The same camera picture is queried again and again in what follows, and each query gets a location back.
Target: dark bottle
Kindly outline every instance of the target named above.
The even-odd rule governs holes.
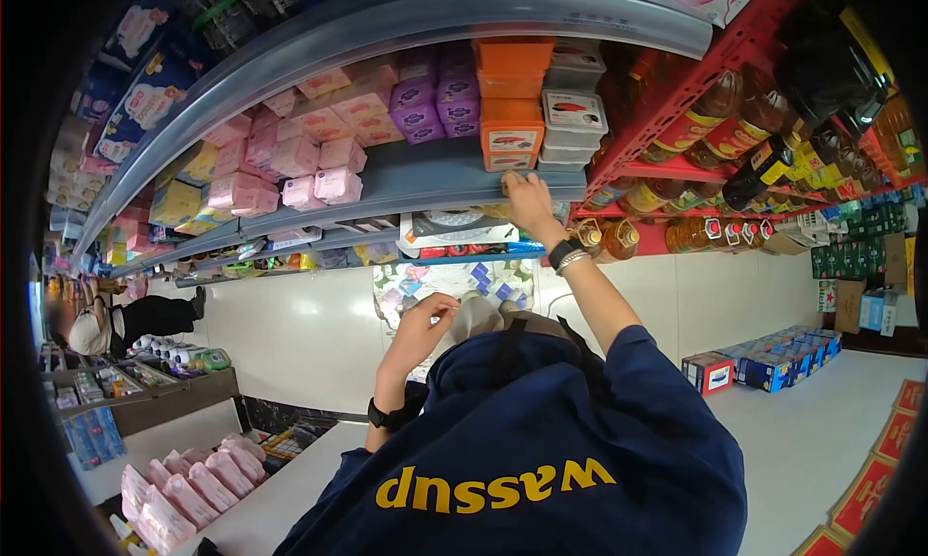
[[[784,140],[773,135],[762,144],[751,160],[722,187],[722,195],[732,209],[740,212],[751,200],[767,190],[793,166],[793,152],[799,136],[791,133]]]

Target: black watch strap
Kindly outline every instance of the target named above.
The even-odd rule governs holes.
[[[583,249],[583,242],[572,237],[571,239],[564,239],[558,242],[558,245],[551,250],[551,253],[548,254],[548,261],[551,262],[551,267],[557,270],[561,267],[561,260],[563,260],[567,254],[576,250]]]

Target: storage box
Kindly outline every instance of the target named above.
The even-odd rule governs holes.
[[[706,396],[731,386],[735,378],[735,360],[713,351],[693,354],[683,357],[680,371],[700,395]]]

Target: purple package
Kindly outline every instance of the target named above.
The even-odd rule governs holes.
[[[442,122],[480,120],[477,77],[445,79],[435,87],[435,110]]]
[[[442,126],[442,123],[435,123],[434,125],[421,127],[414,131],[406,131],[403,135],[410,145],[417,145],[425,143],[426,141],[441,139],[445,136],[445,128]]]
[[[445,122],[445,133],[449,137],[470,137],[480,134],[480,123],[473,122]]]
[[[429,81],[407,81],[393,88],[390,118],[403,132],[438,123],[435,87]]]

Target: plastic oil bottle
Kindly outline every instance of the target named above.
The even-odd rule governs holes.
[[[668,227],[665,241],[671,253],[686,253],[705,249],[720,237],[722,225],[717,217],[690,217]]]

